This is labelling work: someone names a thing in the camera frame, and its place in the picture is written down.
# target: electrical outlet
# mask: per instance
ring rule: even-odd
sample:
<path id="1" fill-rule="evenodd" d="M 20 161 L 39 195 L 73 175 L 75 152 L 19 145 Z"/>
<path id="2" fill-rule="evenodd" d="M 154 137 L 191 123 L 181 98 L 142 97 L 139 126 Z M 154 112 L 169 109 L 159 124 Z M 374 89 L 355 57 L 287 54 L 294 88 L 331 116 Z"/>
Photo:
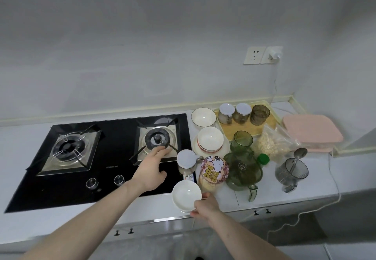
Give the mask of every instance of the electrical outlet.
<path id="1" fill-rule="evenodd" d="M 265 46 L 252 46 L 248 47 L 246 59 L 244 65 L 248 64 L 260 64 L 262 56 L 264 55 Z"/>
<path id="2" fill-rule="evenodd" d="M 274 64 L 278 63 L 282 58 L 283 46 L 268 46 L 262 56 L 260 64 Z"/>

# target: spoon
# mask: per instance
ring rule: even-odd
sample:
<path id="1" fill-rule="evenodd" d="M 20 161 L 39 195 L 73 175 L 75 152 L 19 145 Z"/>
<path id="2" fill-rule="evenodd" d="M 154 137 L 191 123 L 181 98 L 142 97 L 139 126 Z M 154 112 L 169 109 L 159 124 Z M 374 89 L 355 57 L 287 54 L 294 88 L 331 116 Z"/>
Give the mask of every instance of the spoon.
<path id="1" fill-rule="evenodd" d="M 293 161 L 293 165 L 291 166 L 291 169 L 290 169 L 290 173 L 292 174 L 292 172 L 294 171 L 295 167 L 296 167 L 296 163 L 298 162 L 299 159 L 302 159 L 305 155 L 307 155 L 308 153 L 308 150 L 306 148 L 298 148 L 294 151 L 294 161 Z"/>

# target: wooden tray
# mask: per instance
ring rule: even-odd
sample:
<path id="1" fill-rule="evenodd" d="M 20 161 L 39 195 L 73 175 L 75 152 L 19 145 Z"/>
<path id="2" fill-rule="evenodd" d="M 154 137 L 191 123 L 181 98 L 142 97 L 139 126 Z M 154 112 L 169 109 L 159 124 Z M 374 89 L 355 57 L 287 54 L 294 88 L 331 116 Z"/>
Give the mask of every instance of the wooden tray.
<path id="1" fill-rule="evenodd" d="M 272 109 L 272 107 L 267 101 L 253 102 L 253 103 L 249 103 L 248 105 L 250 105 L 252 108 L 255 105 L 266 106 L 270 110 L 270 115 L 266 119 L 265 123 L 270 125 L 270 127 L 275 128 L 276 124 L 281 123 L 282 120 L 275 113 L 275 111 Z M 215 109 L 214 112 L 218 117 L 219 109 L 218 108 Z M 221 124 L 217 119 L 217 124 L 219 125 L 220 129 L 222 130 L 223 134 L 227 137 L 228 140 L 232 140 L 235 132 L 239 130 L 247 131 L 252 136 L 261 134 L 265 123 L 263 123 L 262 125 L 253 125 L 250 119 L 248 118 L 248 120 L 244 124 L 238 124 L 235 121 L 232 121 L 232 124 Z"/>

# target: gas stove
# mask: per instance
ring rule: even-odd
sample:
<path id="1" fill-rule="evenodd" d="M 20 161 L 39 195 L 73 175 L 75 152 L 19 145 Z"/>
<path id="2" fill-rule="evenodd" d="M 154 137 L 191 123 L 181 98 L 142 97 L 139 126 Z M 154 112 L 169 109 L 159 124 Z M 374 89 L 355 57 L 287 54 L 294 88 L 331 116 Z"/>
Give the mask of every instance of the gas stove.
<path id="1" fill-rule="evenodd" d="M 167 177 L 142 196 L 170 193 L 183 180 L 176 157 L 191 149 L 186 114 L 53 125 L 5 212 L 96 202 L 157 146 L 172 148 L 159 166 Z"/>

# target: hand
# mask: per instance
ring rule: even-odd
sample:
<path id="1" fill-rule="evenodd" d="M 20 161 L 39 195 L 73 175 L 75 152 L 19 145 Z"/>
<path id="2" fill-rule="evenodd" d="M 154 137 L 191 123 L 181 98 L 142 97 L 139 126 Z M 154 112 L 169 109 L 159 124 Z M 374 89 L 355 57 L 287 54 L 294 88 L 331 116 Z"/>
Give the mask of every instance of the hand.
<path id="1" fill-rule="evenodd" d="M 171 148 L 165 149 L 164 146 L 154 147 L 141 162 L 132 180 L 141 185 L 142 193 L 155 190 L 166 179 L 167 173 L 159 172 L 159 163 L 163 156 L 170 153 L 171 150 Z"/>
<path id="2" fill-rule="evenodd" d="M 194 202 L 194 207 L 196 209 L 191 211 L 190 215 L 194 218 L 203 218 L 207 220 L 212 227 L 213 218 L 218 214 L 222 214 L 222 212 L 219 210 L 219 205 L 214 195 L 211 193 L 202 193 L 202 198 L 203 200 Z"/>

